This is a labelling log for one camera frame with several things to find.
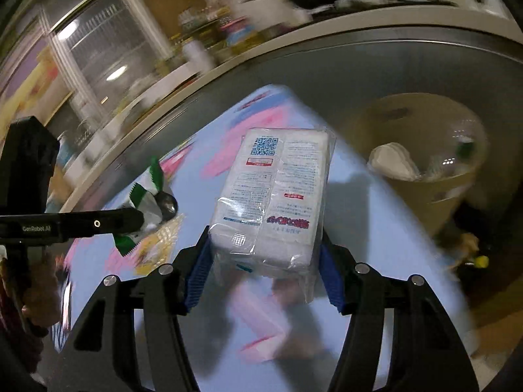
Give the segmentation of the green white foil wrapper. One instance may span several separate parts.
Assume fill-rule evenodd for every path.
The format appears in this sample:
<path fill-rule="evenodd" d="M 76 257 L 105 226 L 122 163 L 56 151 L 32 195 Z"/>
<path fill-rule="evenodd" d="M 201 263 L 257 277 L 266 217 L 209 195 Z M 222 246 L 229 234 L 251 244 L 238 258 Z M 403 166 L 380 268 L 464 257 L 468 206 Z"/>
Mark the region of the green white foil wrapper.
<path fill-rule="evenodd" d="M 133 184 L 123 208 L 126 207 L 138 210 L 143 215 L 143 222 L 130 233 L 112 235 L 115 247 L 122 257 L 126 257 L 144 238 L 155 233 L 177 215 L 178 202 L 171 194 L 156 157 L 152 158 L 142 180 Z"/>

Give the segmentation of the yellow snack wrapper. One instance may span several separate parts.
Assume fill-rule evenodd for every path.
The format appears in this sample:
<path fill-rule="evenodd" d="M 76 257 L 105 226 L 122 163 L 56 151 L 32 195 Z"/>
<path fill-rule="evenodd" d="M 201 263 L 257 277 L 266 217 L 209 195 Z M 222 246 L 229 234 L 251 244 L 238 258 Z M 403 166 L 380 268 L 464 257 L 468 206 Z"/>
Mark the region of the yellow snack wrapper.
<path fill-rule="evenodd" d="M 144 238 L 131 253 L 134 274 L 145 276 L 168 263 L 177 244 L 184 215 L 178 214 Z"/>

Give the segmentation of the white tissue pack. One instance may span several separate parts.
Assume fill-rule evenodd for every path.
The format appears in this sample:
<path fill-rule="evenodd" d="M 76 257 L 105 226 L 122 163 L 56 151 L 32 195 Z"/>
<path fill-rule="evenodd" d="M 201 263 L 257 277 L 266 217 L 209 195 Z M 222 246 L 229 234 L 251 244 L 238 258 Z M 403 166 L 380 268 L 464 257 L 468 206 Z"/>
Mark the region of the white tissue pack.
<path fill-rule="evenodd" d="M 247 131 L 208 229 L 217 263 L 296 281 L 312 301 L 335 142 L 325 129 Z"/>

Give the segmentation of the kitchen window with grille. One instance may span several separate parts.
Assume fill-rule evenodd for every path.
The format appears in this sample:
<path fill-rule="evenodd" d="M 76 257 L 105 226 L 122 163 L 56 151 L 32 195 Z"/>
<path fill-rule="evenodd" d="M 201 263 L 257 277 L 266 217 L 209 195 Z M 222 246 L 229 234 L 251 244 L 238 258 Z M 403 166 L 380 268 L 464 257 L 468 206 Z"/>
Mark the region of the kitchen window with grille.
<path fill-rule="evenodd" d="M 135 83 L 152 84 L 172 55 L 143 0 L 83 0 L 51 27 L 80 99 L 81 117 L 105 126 Z"/>

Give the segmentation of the beige trash bin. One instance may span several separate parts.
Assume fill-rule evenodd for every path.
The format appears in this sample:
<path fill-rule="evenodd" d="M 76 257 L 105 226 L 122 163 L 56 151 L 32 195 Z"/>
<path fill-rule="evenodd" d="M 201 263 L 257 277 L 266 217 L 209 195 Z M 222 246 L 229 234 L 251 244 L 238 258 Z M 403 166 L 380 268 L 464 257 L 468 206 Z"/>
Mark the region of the beige trash bin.
<path fill-rule="evenodd" d="M 341 132 L 430 236 L 443 228 L 463 200 L 488 153 L 480 118 L 465 105 L 436 94 L 377 99 Z"/>

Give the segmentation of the grey kitchen cabinets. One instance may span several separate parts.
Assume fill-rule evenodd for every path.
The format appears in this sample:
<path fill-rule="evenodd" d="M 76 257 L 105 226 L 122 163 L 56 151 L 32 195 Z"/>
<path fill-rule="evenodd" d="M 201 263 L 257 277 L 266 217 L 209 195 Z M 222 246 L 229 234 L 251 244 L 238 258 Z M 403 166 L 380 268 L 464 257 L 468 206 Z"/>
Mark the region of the grey kitchen cabinets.
<path fill-rule="evenodd" d="M 304 26 L 167 97 L 101 157 L 65 202 L 94 209 L 167 152 L 267 84 L 288 87 L 339 131 L 371 101 L 448 96 L 481 117 L 490 153 L 470 193 L 501 208 L 522 181 L 522 32 L 512 20 L 445 6 L 376 9 Z"/>

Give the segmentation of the white plastic jug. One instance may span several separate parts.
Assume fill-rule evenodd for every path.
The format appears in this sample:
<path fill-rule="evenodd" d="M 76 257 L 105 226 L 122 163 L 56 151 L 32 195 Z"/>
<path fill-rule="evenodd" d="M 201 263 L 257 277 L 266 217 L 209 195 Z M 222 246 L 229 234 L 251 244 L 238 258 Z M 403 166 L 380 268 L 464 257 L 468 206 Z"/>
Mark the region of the white plastic jug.
<path fill-rule="evenodd" d="M 215 62 L 203 44 L 195 39 L 183 42 L 183 56 L 199 74 L 206 74 L 215 69 Z"/>

